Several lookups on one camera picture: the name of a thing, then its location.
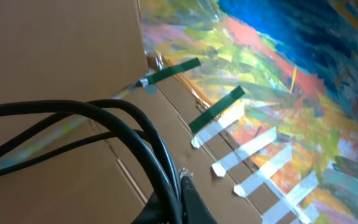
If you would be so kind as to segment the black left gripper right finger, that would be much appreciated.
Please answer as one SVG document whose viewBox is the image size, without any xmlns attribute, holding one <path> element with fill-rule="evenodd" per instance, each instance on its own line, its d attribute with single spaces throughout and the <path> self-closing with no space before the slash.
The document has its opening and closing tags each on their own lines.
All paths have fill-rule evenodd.
<svg viewBox="0 0 358 224">
<path fill-rule="evenodd" d="M 199 195 L 191 177 L 181 178 L 182 204 L 187 224 L 217 224 Z"/>
</svg>

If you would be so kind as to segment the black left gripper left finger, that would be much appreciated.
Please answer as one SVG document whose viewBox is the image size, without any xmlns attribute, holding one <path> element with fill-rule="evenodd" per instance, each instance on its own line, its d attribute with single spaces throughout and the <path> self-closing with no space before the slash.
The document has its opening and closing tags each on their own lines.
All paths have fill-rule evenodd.
<svg viewBox="0 0 358 224">
<path fill-rule="evenodd" d="M 168 218 L 163 211 L 162 204 L 155 192 L 152 193 L 142 211 L 135 217 L 131 224 L 164 224 Z"/>
</svg>

